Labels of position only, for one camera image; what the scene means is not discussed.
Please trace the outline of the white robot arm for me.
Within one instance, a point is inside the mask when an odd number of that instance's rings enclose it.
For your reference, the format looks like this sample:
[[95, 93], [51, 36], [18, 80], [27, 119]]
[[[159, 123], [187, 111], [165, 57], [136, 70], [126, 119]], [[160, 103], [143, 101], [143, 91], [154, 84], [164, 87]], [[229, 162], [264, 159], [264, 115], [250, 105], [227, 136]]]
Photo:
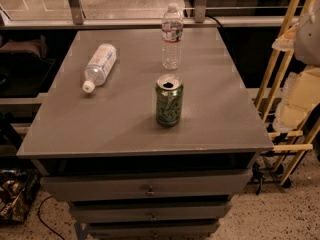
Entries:
[[272, 47], [293, 51], [295, 58], [306, 65], [299, 74], [288, 75], [276, 108], [273, 128], [288, 133], [320, 103], [320, 10], [310, 8]]

